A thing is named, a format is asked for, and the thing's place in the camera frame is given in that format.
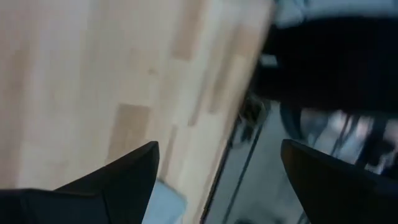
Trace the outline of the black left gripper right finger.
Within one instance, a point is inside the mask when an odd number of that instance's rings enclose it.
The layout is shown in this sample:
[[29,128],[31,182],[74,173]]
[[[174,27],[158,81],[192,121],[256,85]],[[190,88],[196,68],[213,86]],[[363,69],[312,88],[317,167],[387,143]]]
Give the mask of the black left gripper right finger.
[[311,224],[381,224],[376,174],[291,139],[282,141],[280,156]]

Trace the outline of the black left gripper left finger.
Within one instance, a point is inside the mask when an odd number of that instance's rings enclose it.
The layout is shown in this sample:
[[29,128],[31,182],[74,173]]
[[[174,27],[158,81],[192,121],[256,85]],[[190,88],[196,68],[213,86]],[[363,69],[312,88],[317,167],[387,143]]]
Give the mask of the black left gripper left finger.
[[111,224],[141,224],[154,188],[159,143],[151,141],[58,191],[100,195]]

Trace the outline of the grey folded cloth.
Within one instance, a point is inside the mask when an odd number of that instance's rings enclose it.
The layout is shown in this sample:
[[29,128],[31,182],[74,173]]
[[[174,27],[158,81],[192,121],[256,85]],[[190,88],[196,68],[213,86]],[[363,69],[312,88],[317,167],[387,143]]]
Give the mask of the grey folded cloth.
[[182,195],[156,180],[142,224],[182,224],[186,207]]

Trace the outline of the black office chair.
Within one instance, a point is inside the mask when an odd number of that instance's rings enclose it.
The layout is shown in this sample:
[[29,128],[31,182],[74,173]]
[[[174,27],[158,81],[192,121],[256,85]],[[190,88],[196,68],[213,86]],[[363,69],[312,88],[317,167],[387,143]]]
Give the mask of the black office chair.
[[398,179],[398,17],[272,26],[262,56],[250,88],[291,139]]

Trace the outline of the black metal table frame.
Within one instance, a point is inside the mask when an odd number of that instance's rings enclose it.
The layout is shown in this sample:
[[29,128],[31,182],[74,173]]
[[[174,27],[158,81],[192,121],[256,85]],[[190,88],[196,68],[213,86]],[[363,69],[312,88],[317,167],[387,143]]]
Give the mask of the black metal table frame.
[[239,158],[241,153],[234,145],[236,140],[231,136],[223,151],[200,224],[223,224],[243,164]]

